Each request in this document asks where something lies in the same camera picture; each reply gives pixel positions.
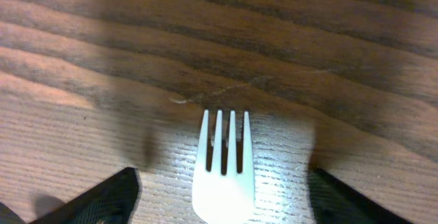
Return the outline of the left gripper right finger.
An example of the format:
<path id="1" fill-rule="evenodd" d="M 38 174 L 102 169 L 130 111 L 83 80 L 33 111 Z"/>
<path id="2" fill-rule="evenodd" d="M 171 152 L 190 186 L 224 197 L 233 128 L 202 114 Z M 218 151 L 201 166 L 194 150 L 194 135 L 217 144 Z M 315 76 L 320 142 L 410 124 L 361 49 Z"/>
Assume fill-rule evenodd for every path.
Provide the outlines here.
<path id="1" fill-rule="evenodd" d="M 308 171 L 307 185 L 317 223 L 411 224 L 323 169 Z"/>

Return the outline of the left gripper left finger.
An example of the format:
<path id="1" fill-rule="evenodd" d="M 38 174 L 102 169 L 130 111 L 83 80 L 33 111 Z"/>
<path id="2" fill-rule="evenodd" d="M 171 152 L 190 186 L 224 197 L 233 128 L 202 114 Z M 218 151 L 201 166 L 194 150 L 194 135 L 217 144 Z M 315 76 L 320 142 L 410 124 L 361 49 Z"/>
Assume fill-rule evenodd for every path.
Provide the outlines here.
<path id="1" fill-rule="evenodd" d="M 33 224 L 129 224 L 140 196 L 137 169 L 126 167 Z"/>

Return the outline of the white plastic fork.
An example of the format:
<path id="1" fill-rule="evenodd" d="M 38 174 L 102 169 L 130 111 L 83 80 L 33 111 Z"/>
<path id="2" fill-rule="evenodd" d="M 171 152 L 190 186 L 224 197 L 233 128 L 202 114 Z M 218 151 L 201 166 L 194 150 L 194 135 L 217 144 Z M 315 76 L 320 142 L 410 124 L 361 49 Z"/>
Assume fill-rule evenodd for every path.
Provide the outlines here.
<path id="1" fill-rule="evenodd" d="M 242 172 L 237 171 L 235 111 L 230 112 L 227 173 L 222 166 L 222 110 L 216 115 L 211 169 L 207 170 L 209 111 L 204 111 L 192 182 L 192 207 L 206 223 L 244 223 L 255 208 L 255 170 L 249 112 L 244 112 Z"/>

